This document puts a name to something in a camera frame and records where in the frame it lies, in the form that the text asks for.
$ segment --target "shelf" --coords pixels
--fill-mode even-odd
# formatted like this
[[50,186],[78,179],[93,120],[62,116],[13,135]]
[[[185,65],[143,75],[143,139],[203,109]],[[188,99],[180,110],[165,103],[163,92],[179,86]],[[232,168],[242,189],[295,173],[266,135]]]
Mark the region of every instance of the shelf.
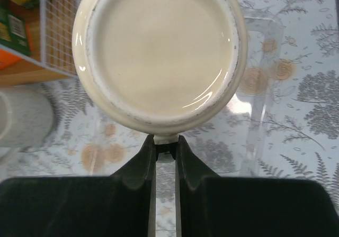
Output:
[[10,4],[8,9],[25,19],[33,47],[29,57],[10,50],[22,60],[0,70],[0,86],[76,76],[72,56],[76,7],[76,0],[41,0],[40,7],[32,10]]

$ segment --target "green box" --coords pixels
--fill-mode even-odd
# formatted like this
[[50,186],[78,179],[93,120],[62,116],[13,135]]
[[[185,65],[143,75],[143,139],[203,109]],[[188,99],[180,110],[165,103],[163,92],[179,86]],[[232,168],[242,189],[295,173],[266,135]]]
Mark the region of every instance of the green box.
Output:
[[26,56],[32,54],[24,19],[0,8],[0,44]]

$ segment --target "wire basket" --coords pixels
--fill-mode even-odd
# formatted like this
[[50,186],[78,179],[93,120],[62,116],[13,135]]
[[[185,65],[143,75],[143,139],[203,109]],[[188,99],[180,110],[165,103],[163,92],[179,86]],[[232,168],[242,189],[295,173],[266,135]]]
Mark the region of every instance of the wire basket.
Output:
[[26,60],[26,65],[76,77],[72,56],[72,28],[80,0],[40,0],[40,9],[18,9],[31,34],[34,51],[30,57],[0,45],[0,49]]

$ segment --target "white ceramic mug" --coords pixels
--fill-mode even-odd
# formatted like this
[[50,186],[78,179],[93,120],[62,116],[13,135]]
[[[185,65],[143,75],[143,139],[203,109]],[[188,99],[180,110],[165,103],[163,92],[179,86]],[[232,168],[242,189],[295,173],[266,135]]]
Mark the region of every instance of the white ceramic mug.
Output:
[[53,109],[42,94],[24,88],[0,89],[0,147],[38,146],[53,125]]

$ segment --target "table surface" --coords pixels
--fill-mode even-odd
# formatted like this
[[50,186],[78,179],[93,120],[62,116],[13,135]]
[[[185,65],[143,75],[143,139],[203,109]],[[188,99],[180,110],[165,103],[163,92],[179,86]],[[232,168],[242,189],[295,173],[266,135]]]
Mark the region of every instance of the table surface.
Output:
[[[265,74],[256,55],[274,52],[274,42],[251,50],[247,75],[236,99],[202,127],[184,133],[192,150],[216,172],[240,176],[248,159],[252,173],[320,182],[339,207],[339,31],[335,0],[239,0],[244,10],[271,13],[284,28],[278,78],[264,92],[267,108],[253,141],[256,121],[242,96],[262,94]],[[145,134],[102,114],[78,80],[29,86],[44,93],[56,111],[56,126],[45,144],[18,153],[0,166],[11,176],[109,175],[139,150]],[[98,152],[92,165],[93,154]],[[174,164],[157,166],[157,236],[175,236]]]

